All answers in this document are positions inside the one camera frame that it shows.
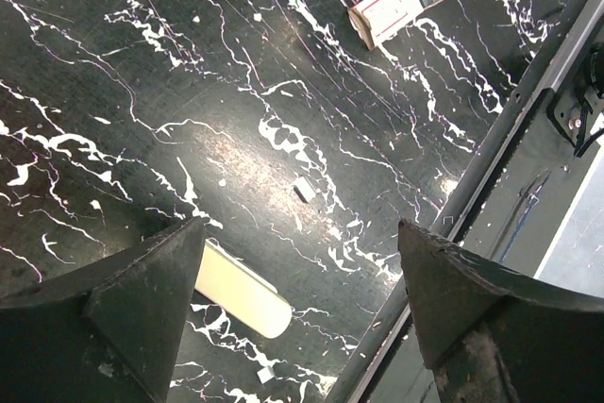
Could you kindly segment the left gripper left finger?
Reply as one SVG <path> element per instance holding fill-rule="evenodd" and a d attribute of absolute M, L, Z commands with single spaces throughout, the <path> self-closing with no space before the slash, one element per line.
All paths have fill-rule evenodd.
<path fill-rule="evenodd" d="M 181 221 L 3 297 L 2 401 L 166 401 L 204 240 Z"/>

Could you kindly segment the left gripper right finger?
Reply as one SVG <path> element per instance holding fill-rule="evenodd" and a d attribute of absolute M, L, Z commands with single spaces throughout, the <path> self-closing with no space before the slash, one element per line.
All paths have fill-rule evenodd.
<path fill-rule="evenodd" d="M 398 250 L 441 401 L 602 401 L 602 298 L 524 276 L 407 219 Z"/>

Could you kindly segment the beige stapler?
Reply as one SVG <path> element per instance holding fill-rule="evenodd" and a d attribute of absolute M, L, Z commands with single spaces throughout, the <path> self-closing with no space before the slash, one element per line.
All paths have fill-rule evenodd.
<path fill-rule="evenodd" d="M 293 317 L 272 284 L 209 241 L 194 289 L 266 339 L 282 335 Z"/>

